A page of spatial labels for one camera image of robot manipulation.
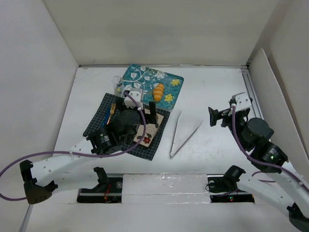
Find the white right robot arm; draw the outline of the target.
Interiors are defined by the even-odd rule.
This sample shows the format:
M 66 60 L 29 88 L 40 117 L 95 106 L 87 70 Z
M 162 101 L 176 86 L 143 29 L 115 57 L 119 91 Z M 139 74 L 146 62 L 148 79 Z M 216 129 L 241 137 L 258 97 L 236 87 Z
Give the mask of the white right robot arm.
M 290 223 L 300 230 L 309 230 L 309 185 L 299 176 L 283 167 L 288 156 L 270 141 L 274 131 L 261 118 L 248 118 L 250 109 L 236 111 L 236 105 L 222 111 L 208 108 L 210 126 L 222 120 L 228 127 L 241 152 L 250 163 L 277 183 L 282 192 L 272 189 L 264 181 L 253 179 L 246 171 L 232 165 L 217 181 L 206 185 L 211 193 L 225 197 L 240 190 L 260 197 L 288 217 Z

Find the yellow bread roll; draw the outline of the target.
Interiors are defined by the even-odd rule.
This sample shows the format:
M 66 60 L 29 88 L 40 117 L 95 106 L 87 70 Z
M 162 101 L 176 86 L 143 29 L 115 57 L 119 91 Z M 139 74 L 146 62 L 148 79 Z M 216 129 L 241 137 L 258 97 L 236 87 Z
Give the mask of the yellow bread roll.
M 153 98 L 155 102 L 159 102 L 164 94 L 164 85 L 162 83 L 159 83 L 153 90 Z

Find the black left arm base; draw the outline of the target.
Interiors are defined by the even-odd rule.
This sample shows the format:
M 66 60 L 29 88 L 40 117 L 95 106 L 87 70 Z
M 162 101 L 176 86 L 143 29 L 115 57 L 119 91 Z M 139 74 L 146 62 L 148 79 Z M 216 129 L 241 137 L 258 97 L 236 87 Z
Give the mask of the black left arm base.
M 109 183 L 102 188 L 79 189 L 78 203 L 121 203 L 123 175 L 108 175 Z

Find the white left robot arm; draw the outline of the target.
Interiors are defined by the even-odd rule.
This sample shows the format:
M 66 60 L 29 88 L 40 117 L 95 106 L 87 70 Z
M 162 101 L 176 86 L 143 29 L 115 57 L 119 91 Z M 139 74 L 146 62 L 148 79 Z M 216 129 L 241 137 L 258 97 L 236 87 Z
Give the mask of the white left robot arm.
M 24 181 L 24 191 L 29 204 L 37 204 L 49 199 L 60 187 L 69 184 L 60 183 L 59 177 L 69 168 L 78 166 L 86 158 L 108 158 L 122 155 L 138 146 L 135 142 L 140 125 L 156 124 L 156 103 L 149 103 L 147 114 L 143 106 L 131 96 L 117 99 L 116 106 L 120 113 L 113 121 L 91 132 L 86 137 L 92 149 L 88 153 L 59 151 L 57 157 L 44 162 L 25 160 L 19 164 Z

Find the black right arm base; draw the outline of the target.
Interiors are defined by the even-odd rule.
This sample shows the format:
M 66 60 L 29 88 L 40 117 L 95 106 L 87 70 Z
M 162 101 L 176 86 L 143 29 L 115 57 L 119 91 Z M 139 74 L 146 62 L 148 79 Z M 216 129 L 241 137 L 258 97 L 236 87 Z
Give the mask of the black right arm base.
M 255 203 L 252 194 L 234 187 L 230 189 L 222 176 L 208 176 L 205 190 L 210 194 L 211 203 Z

